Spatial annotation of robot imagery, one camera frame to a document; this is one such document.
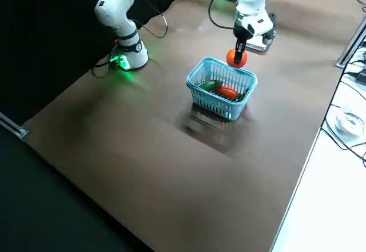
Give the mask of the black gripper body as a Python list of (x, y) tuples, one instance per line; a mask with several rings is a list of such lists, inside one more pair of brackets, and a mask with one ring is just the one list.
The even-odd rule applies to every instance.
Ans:
[(254, 37), (254, 28), (252, 27), (252, 25), (248, 25), (247, 27), (235, 25), (234, 36), (237, 39), (251, 39)]

